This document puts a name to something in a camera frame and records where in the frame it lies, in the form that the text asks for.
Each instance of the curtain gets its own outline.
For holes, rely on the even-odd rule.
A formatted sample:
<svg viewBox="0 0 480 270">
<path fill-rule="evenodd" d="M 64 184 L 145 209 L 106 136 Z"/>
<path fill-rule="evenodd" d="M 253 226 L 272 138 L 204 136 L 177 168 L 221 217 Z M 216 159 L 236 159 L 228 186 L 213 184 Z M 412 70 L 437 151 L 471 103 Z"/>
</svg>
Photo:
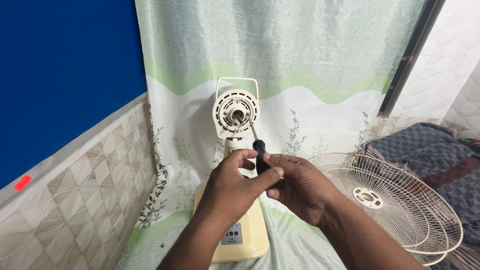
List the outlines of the curtain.
<svg viewBox="0 0 480 270">
<path fill-rule="evenodd" d="M 181 213 L 191 215 L 195 192 L 221 161 L 224 140 L 218 139 L 212 119 L 218 77 L 258 81 L 261 115 L 256 131 L 268 152 L 309 159 L 358 149 L 367 139 L 423 4 L 421 0 L 135 3 L 159 173 L 138 228 L 170 222 Z M 248 83 L 228 83 L 252 91 Z M 244 144 L 252 148 L 252 141 Z"/>
</svg>

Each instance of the checkered blanket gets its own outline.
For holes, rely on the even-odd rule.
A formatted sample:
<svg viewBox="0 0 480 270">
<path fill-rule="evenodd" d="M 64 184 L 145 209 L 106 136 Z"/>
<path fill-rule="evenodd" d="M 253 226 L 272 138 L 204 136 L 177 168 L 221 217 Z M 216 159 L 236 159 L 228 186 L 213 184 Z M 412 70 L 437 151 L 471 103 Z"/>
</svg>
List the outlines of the checkered blanket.
<svg viewBox="0 0 480 270">
<path fill-rule="evenodd" d="M 455 130 L 418 123 L 368 143 L 362 154 L 395 165 L 422 179 L 458 215 L 461 245 L 434 270 L 480 269 L 480 140 L 455 139 Z"/>
</svg>

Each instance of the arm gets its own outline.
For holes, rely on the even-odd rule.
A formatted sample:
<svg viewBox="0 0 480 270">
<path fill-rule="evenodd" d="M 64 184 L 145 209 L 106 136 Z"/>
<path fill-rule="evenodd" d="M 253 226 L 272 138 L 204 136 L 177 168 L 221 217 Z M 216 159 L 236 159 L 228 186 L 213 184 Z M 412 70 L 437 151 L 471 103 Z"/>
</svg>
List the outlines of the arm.
<svg viewBox="0 0 480 270">
<path fill-rule="evenodd" d="M 279 188 L 267 196 L 319 227 L 347 269 L 425 269 L 310 162 L 269 154 L 264 160 L 285 171 Z"/>
<path fill-rule="evenodd" d="M 192 220 L 158 270 L 208 268 L 225 232 L 245 215 L 264 190 L 283 176 L 283 170 L 277 167 L 258 177 L 245 178 L 238 168 L 253 170 L 255 164 L 246 159 L 256 156 L 254 150 L 235 150 L 212 171 Z"/>
</svg>

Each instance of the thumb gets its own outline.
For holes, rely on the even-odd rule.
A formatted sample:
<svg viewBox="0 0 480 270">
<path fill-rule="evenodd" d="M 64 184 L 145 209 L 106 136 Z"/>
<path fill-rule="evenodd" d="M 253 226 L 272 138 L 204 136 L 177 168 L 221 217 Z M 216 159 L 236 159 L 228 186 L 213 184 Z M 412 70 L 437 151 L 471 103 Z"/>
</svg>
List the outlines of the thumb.
<svg viewBox="0 0 480 270">
<path fill-rule="evenodd" d="M 260 195 L 264 190 L 267 190 L 269 187 L 276 184 L 280 181 L 280 178 L 283 177 L 284 171 L 280 167 L 270 168 L 259 176 L 251 178 L 251 187 L 255 195 Z"/>
</svg>

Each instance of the blue wall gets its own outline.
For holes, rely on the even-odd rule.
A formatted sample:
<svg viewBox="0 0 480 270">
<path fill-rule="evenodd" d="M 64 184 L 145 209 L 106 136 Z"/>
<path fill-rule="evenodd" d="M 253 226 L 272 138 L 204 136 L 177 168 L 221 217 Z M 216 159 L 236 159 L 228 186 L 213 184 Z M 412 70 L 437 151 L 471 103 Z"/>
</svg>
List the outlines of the blue wall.
<svg viewBox="0 0 480 270">
<path fill-rule="evenodd" d="M 0 4 L 0 188 L 146 91 L 133 0 Z"/>
</svg>

